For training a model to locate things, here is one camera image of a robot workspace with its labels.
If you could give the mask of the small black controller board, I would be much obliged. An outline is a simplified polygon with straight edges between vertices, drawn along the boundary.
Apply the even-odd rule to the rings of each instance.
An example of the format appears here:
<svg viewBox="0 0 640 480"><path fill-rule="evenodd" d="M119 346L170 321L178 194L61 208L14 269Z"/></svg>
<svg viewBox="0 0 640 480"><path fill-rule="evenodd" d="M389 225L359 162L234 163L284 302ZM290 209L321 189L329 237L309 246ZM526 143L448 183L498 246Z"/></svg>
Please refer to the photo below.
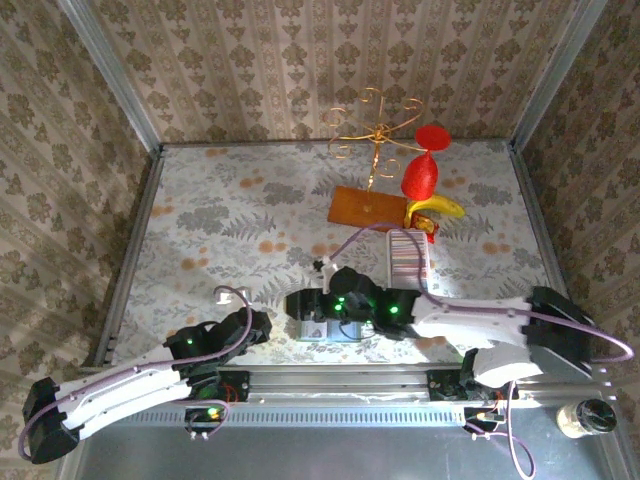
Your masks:
<svg viewBox="0 0 640 480"><path fill-rule="evenodd" d="M227 410L223 406L187 409L185 411L185 430L190 439L207 441L223 425Z"/></svg>
<svg viewBox="0 0 640 480"><path fill-rule="evenodd" d="M496 408L471 408L465 407L463 429L473 439L484 438L490 440L497 433L498 427L505 423L505 416Z"/></svg>

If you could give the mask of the red gold candy wrapper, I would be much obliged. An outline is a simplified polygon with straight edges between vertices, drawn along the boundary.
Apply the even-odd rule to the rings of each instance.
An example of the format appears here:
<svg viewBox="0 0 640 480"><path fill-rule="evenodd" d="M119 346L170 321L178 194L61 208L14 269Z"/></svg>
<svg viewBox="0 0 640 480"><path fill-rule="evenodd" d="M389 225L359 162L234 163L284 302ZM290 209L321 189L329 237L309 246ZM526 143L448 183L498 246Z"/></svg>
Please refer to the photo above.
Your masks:
<svg viewBox="0 0 640 480"><path fill-rule="evenodd" d="M414 212L411 216L409 228L423 231L427 241L430 244L434 244L436 233L439 230L439 224L426 215Z"/></svg>

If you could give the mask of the yellow banana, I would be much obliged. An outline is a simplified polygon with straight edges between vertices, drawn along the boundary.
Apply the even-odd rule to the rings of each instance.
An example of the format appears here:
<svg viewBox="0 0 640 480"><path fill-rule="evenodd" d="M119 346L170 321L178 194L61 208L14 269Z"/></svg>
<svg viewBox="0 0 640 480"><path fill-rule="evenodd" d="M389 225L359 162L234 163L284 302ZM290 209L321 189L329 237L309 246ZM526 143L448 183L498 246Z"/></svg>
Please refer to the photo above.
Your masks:
<svg viewBox="0 0 640 480"><path fill-rule="evenodd" d="M421 201L409 201L407 203L404 217L404 226L408 228L414 212L420 210L431 210L437 213L453 216L455 218L464 217L465 209L458 203L444 196L433 194L430 198Z"/></svg>

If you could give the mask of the floral table cloth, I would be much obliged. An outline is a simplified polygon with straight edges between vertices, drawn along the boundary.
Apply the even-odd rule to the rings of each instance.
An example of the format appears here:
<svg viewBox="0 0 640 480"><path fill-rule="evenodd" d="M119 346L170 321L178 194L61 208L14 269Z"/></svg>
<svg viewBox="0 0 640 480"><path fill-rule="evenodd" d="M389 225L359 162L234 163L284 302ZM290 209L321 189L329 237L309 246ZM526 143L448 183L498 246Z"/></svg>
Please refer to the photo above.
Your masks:
<svg viewBox="0 0 640 480"><path fill-rule="evenodd" d="M457 361L461 346L439 338L301 342L297 322L285 314L285 296L317 286L312 264L330 253L385 283L384 235L357 235L327 220L336 187L363 186L371 153L360 143L340 160L323 142L166 149L114 360L131 360L180 328L222 319L226 310L213 295L222 285L250 288L273 324L270 340L251 349L246 364ZM548 285L507 143L457 141L435 159L439 194L466 214L436 216L430 292L502 299Z"/></svg>

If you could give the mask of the red goblet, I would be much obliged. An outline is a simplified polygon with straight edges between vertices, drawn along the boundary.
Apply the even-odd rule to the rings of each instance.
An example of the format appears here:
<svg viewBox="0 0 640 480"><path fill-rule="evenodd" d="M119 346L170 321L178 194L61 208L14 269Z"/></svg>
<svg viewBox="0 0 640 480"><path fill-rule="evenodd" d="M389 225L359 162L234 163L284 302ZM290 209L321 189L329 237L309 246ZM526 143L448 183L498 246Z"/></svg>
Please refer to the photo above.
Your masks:
<svg viewBox="0 0 640 480"><path fill-rule="evenodd" d="M439 170L433 153L447 149L451 135L441 126L425 125L416 130L415 141L423 152L406 167L401 190L408 199L423 201L434 194L438 182Z"/></svg>

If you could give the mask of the glass jar black lid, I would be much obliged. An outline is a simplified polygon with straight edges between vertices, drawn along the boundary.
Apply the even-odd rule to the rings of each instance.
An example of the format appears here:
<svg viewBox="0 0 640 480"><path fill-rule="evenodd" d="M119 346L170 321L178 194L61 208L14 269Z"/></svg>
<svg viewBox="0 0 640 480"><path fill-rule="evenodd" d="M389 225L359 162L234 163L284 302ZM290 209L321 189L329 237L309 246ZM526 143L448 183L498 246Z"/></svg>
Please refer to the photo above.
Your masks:
<svg viewBox="0 0 640 480"><path fill-rule="evenodd" d="M571 439L607 434L618 421L613 408L601 399L587 399L561 407L556 414L560 431Z"/></svg>

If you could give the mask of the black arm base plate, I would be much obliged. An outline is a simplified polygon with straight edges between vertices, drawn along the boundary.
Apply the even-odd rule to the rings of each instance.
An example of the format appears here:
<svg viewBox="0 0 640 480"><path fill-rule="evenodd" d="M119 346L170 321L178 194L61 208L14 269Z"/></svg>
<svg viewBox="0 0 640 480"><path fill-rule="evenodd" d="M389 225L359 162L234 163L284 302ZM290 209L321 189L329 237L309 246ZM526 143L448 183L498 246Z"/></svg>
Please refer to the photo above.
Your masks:
<svg viewBox="0 0 640 480"><path fill-rule="evenodd" d="M223 400L227 403L245 403L250 393L248 371L222 371L198 386L196 398Z"/></svg>
<svg viewBox="0 0 640 480"><path fill-rule="evenodd" d="M505 400L508 385L500 388L485 386L457 369L428 370L427 387L431 401L495 401Z"/></svg>

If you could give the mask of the aluminium extrusion mounting rail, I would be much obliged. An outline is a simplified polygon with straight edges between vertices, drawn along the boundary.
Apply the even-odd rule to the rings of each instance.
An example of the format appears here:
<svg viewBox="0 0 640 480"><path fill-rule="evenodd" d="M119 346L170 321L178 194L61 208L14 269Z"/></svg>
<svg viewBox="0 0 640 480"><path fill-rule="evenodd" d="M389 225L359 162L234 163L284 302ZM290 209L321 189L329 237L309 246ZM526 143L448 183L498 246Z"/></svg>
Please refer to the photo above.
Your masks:
<svg viewBox="0 0 640 480"><path fill-rule="evenodd" d="M457 369L456 364L355 365L228 365L222 371L248 371L247 403L257 405L351 406L426 404L428 370ZM524 408L554 406L598 398L615 401L617 395L601 369L591 379L557 379L549 374L525 378L517 384L516 405ZM458 401L469 406L493 401Z"/></svg>

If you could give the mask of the aluminium table edge rail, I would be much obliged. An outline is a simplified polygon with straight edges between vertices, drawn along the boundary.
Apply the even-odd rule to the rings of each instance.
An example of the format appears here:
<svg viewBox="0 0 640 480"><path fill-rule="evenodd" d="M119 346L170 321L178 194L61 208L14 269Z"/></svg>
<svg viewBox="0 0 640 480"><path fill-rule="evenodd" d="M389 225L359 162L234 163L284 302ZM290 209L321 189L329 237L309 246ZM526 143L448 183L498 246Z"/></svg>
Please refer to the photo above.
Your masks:
<svg viewBox="0 0 640 480"><path fill-rule="evenodd" d="M591 336L583 329L592 327L594 322L569 298L528 169L514 148L509 149L509 155L549 282L547 286L532 288L527 302L533 315L521 331L535 357L546 362L557 360L589 375Z"/></svg>
<svg viewBox="0 0 640 480"><path fill-rule="evenodd" d="M110 297L102 334L91 363L92 367L101 368L111 363L163 166L163 147L160 146L151 155L149 172L144 182L139 205L135 211L131 235Z"/></svg>

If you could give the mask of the grey metal base plate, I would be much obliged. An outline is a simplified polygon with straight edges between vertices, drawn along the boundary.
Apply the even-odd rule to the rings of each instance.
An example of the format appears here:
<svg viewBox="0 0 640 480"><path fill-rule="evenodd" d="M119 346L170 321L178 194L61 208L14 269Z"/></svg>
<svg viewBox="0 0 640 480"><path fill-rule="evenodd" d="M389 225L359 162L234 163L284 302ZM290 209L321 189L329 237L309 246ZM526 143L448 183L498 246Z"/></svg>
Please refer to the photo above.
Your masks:
<svg viewBox="0 0 640 480"><path fill-rule="evenodd" d="M460 428L111 427L56 480L521 480L503 439Z"/></svg>

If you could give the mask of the aluminium frame post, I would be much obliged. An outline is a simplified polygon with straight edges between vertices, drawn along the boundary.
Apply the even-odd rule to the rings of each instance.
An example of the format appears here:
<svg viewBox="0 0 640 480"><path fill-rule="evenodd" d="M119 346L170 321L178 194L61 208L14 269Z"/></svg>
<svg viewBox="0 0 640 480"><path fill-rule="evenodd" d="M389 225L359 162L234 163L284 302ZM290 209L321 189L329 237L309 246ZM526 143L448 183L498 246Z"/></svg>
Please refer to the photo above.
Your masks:
<svg viewBox="0 0 640 480"><path fill-rule="evenodd" d="M514 150L522 151L532 137L607 3L608 0L577 0L576 9L514 129L509 142Z"/></svg>
<svg viewBox="0 0 640 480"><path fill-rule="evenodd" d="M140 142L151 155L158 154L162 145L160 136L143 106L141 95L127 74L125 62L118 57L106 29L92 12L90 1L56 1L98 67Z"/></svg>

